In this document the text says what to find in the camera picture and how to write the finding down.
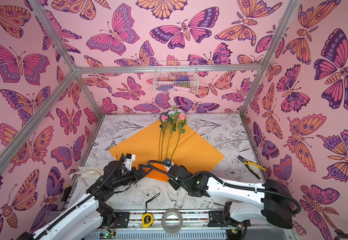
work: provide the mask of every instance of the roll of tape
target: roll of tape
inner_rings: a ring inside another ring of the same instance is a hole
[[[174,215],[176,216],[177,218],[179,218],[179,226],[175,229],[170,229],[166,226],[166,218],[170,215]],[[179,231],[181,230],[182,228],[182,225],[183,225],[183,218],[182,218],[182,214],[176,210],[176,209],[168,209],[163,215],[162,215],[162,220],[161,220],[161,223],[162,223],[162,228],[163,230],[165,230],[166,233],[169,233],[169,234],[177,234],[179,233]]]

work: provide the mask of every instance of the wire basket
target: wire basket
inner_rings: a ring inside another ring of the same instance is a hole
[[[198,93],[199,75],[198,62],[193,65],[179,65],[180,63],[189,64],[189,61],[176,61],[178,65],[167,66],[158,65],[168,61],[155,62],[155,74],[153,87],[155,93]]]

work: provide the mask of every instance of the pliers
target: pliers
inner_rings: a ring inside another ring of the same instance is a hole
[[[258,179],[261,179],[261,177],[260,177],[258,174],[256,174],[256,173],[253,171],[253,169],[251,169],[251,167],[249,166],[249,164],[254,165],[254,166],[256,166],[256,167],[258,167],[259,169],[264,170],[264,171],[266,171],[266,168],[263,168],[262,166],[256,164],[255,162],[251,162],[250,160],[248,160],[248,159],[246,159],[246,158],[244,158],[243,156],[240,156],[240,155],[238,156],[238,159],[239,159],[241,162],[244,163],[244,165],[247,167],[247,169],[248,169],[252,174],[254,174]]]

